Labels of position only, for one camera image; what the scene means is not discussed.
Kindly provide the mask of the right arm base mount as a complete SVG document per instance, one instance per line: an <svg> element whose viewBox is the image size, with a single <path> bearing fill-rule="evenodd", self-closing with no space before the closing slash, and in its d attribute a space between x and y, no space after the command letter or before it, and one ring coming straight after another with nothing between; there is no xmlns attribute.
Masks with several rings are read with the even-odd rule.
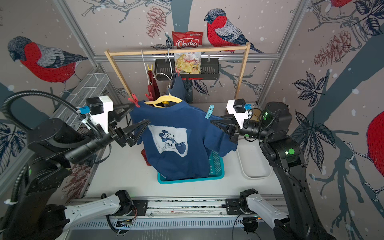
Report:
<svg viewBox="0 0 384 240"><path fill-rule="evenodd" d="M242 208L239 199L225 199L224 208L226 209L227 215L247 215L250 213Z"/></svg>

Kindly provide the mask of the teal plastic basket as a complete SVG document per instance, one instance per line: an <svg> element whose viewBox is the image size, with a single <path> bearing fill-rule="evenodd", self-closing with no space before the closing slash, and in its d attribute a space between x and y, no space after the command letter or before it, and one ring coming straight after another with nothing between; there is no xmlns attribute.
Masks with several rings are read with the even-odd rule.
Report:
<svg viewBox="0 0 384 240"><path fill-rule="evenodd" d="M166 184L181 184L181 183L192 183L192 182L222 179L225 175L225 169L224 169L223 158L219 156L219 153L212 152L209 158L209 163L210 163L210 174L206 178L194 178L194 179L169 181L163 175L158 173L158 182L162 185L166 185Z"/></svg>

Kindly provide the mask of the yellow plastic hanger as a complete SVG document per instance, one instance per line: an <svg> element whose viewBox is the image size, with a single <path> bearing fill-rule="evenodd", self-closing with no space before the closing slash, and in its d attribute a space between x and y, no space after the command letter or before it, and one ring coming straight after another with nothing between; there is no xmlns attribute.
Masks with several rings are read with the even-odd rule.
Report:
<svg viewBox="0 0 384 240"><path fill-rule="evenodd" d="M168 94L168 95L160 96L154 101L147 101L144 103L147 105L152 105L155 108L164 108L164 106L160 106L160 104L164 104L164 103L169 104L169 102L178 104L178 103L181 103L182 101L183 101L182 99L174 97L171 94Z"/></svg>

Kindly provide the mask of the red Chuba snack bag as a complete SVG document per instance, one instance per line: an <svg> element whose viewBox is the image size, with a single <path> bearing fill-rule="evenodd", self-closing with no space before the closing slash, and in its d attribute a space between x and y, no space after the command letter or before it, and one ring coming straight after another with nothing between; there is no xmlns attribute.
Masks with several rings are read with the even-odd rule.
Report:
<svg viewBox="0 0 384 240"><path fill-rule="evenodd" d="M177 49L197 48L203 44L203 32L172 32L172 37Z"/></svg>

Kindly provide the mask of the slate blue t-shirt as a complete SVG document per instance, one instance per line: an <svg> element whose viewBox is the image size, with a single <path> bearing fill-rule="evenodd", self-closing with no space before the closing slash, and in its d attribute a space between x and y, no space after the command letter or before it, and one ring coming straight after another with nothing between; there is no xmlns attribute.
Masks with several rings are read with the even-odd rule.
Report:
<svg viewBox="0 0 384 240"><path fill-rule="evenodd" d="M187 91L184 87L181 76L175 76L172 82L172 86L168 89L168 93L173 97L179 98L182 101L186 101Z"/></svg>

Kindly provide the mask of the white plastic tray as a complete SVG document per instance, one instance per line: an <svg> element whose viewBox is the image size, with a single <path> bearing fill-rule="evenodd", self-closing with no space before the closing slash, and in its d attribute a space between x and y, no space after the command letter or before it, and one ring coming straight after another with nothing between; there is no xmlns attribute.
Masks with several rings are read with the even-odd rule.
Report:
<svg viewBox="0 0 384 240"><path fill-rule="evenodd" d="M266 179L272 175L268 160L262 153L259 144L245 139L238 141L237 154L242 174L249 180Z"/></svg>

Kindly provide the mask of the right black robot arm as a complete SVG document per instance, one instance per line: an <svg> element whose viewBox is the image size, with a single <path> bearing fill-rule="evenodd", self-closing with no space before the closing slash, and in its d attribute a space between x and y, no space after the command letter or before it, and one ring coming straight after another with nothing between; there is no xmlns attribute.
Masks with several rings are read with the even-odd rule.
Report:
<svg viewBox="0 0 384 240"><path fill-rule="evenodd" d="M321 223L309 190L304 152L287 134L292 121L288 106L282 102L267 103L259 121L249 118L244 99L228 101L227 111L228 115L212 120L211 124L229 135L233 143L237 143L240 136L247 141L259 141L263 155L279 180L288 212L281 212L266 202L255 189L240 193L240 209L260 216L277 240L333 240L334 236Z"/></svg>

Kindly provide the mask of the navy printed t-shirt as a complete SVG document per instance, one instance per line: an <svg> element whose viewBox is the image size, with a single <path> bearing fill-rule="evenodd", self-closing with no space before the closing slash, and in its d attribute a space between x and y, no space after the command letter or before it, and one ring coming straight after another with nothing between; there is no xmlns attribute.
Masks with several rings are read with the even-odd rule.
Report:
<svg viewBox="0 0 384 240"><path fill-rule="evenodd" d="M130 116L134 124L150 121L138 144L144 146L150 165L170 181L206 178L212 152L224 157L238 147L211 124L219 117L206 119L203 110L184 101L166 108L139 102Z"/></svg>

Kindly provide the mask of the pink clothespin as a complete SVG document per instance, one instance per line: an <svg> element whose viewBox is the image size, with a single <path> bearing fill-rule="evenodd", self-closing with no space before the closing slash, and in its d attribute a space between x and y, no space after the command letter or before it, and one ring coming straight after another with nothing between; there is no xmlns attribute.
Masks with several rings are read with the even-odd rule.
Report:
<svg viewBox="0 0 384 240"><path fill-rule="evenodd" d="M145 96L148 98L149 101L153 101L154 100L154 97L153 97L152 93L145 94Z"/></svg>

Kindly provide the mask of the black wall basket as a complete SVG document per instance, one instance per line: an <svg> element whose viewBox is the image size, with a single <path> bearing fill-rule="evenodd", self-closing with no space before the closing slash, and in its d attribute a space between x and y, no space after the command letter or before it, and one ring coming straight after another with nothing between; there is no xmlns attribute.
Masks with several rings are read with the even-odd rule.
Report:
<svg viewBox="0 0 384 240"><path fill-rule="evenodd" d="M175 67L174 59L171 59L172 67ZM171 76L169 60L156 59L155 61L155 74L162 73L157 76L158 81L168 81L168 77ZM201 60L201 73L200 74L178 74L173 70L174 76L180 76L183 81L192 80L218 80L220 77L219 61L217 59L202 59Z"/></svg>

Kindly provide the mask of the light blue clothespin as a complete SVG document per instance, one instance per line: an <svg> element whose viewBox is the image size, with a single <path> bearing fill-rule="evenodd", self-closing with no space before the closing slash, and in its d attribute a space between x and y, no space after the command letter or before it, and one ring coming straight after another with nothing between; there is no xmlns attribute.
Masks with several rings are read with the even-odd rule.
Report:
<svg viewBox="0 0 384 240"><path fill-rule="evenodd" d="M208 111L207 111L207 113L205 115L206 119L209 119L211 117L211 115L213 114L214 107L215 107L214 105L210 105L209 106L209 109L208 109Z"/></svg>

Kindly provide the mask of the yellow chips bag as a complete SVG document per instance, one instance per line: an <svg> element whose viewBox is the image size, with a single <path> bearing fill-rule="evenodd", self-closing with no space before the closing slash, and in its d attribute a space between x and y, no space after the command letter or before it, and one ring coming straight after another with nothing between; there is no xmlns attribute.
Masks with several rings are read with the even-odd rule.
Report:
<svg viewBox="0 0 384 240"><path fill-rule="evenodd" d="M201 52L175 53L175 69L179 74L201 73Z"/></svg>

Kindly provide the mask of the red clothespin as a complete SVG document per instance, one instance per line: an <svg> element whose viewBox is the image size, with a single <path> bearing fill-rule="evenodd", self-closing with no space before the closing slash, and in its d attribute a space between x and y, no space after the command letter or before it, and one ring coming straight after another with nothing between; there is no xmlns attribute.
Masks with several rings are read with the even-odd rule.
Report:
<svg viewBox="0 0 384 240"><path fill-rule="evenodd" d="M139 105L139 100L135 94L131 94L131 97L128 98L128 100L134 104L137 108L140 108L141 106Z"/></svg>

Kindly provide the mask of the dark red t-shirt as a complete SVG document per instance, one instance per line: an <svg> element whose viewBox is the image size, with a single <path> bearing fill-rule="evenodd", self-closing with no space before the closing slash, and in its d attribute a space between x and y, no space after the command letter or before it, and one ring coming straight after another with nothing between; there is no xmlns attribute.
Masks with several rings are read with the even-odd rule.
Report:
<svg viewBox="0 0 384 240"><path fill-rule="evenodd" d="M148 75L149 75L150 82L151 82L151 84L148 85L148 92L152 93L154 100L156 100L157 98L159 98L161 96L161 94L160 94L160 91L159 91L159 88L158 88L158 85L157 85L157 82L156 82L156 79L155 79L153 72L148 72Z"/></svg>

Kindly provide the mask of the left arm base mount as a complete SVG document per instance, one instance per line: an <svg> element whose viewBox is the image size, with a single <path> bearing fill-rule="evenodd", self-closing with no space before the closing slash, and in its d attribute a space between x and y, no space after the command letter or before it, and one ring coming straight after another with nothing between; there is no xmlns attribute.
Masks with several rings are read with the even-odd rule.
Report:
<svg viewBox="0 0 384 240"><path fill-rule="evenodd" d="M127 206L120 207L116 213L112 214L112 216L145 216L148 208L148 203L148 200L132 200Z"/></svg>

